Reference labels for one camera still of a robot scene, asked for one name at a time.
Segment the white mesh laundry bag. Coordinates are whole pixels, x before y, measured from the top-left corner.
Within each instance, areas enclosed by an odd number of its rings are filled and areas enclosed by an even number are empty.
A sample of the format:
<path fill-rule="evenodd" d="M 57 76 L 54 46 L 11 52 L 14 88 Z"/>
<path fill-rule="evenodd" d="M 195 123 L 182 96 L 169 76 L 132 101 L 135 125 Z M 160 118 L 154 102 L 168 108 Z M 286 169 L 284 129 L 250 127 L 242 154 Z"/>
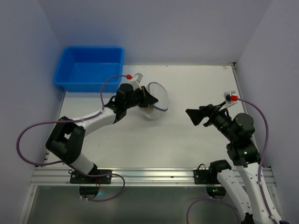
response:
<path fill-rule="evenodd" d="M 169 96 L 167 90 L 157 82 L 150 82 L 147 84 L 146 89 L 149 93 L 158 99 L 158 102 L 152 105 L 152 112 L 141 112 L 143 116 L 148 119 L 158 119 L 162 113 L 167 112 L 169 109 Z"/>

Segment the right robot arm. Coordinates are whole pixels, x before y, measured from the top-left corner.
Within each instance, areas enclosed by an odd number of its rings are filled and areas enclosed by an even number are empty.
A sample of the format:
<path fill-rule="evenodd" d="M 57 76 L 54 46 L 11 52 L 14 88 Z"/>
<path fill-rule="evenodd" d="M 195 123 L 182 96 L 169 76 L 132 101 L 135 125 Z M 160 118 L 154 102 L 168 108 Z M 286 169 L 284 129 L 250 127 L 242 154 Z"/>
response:
<path fill-rule="evenodd" d="M 261 156 L 252 135 L 254 120 L 246 113 L 231 118 L 225 103 L 186 109 L 192 123 L 197 126 L 207 118 L 205 127 L 214 126 L 228 140 L 227 154 L 243 180 L 241 185 L 226 160 L 210 163 L 209 174 L 226 190 L 235 204 L 243 224 L 282 224 L 283 219 L 275 208 L 267 190 L 261 169 Z"/>

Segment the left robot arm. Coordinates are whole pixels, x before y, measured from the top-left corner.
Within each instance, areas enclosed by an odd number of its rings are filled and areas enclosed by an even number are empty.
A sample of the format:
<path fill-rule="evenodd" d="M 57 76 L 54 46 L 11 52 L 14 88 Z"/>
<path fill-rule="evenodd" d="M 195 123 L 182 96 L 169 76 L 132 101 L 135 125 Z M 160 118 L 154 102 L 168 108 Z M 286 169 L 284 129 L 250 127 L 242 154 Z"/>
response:
<path fill-rule="evenodd" d="M 46 148 L 78 173 L 95 177 L 98 167 L 82 153 L 85 137 L 119 122 L 132 107 L 147 108 L 157 102 L 159 99 L 150 94 L 145 86 L 135 89 L 132 84 L 121 84 L 116 95 L 98 112 L 78 120 L 61 117 L 46 142 Z"/>

